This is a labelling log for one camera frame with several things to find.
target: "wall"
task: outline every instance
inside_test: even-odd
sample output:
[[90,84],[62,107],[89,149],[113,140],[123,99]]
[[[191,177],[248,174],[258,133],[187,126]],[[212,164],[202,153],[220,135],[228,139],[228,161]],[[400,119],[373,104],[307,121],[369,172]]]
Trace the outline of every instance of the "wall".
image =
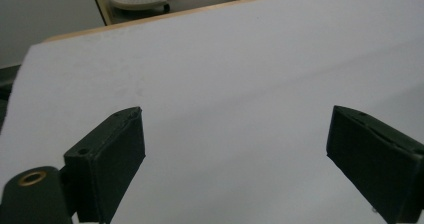
[[48,37],[103,26],[94,0],[0,0],[0,68]]

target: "wooden edge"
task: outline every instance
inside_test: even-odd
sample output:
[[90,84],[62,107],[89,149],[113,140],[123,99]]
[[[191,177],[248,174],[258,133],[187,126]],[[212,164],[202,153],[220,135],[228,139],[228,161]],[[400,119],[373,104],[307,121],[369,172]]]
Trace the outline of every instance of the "wooden edge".
[[186,10],[186,11],[174,12],[174,13],[169,13],[169,14],[165,14],[165,15],[154,16],[154,17],[144,18],[144,19],[140,19],[140,20],[114,24],[114,25],[110,25],[110,26],[98,27],[98,28],[79,31],[79,32],[72,32],[72,33],[67,33],[67,34],[63,34],[63,35],[57,35],[57,36],[50,37],[50,38],[44,40],[43,42],[58,41],[58,40],[62,40],[62,39],[67,39],[67,38],[72,38],[72,37],[77,37],[77,36],[82,36],[82,35],[87,35],[87,34],[109,31],[109,30],[114,30],[114,29],[118,29],[118,28],[143,24],[143,23],[147,23],[147,22],[153,22],[153,21],[158,21],[158,20],[162,20],[162,19],[167,19],[167,18],[171,18],[171,17],[188,15],[188,14],[198,13],[198,12],[207,11],[207,10],[214,10],[214,9],[223,8],[223,7],[226,7],[226,6],[238,5],[238,4],[241,4],[241,3],[248,3],[248,2],[252,2],[252,1],[257,1],[257,0],[237,0],[237,1],[233,1],[233,2],[227,2],[227,3],[222,3],[222,4],[207,6],[207,7],[200,7],[200,8]]

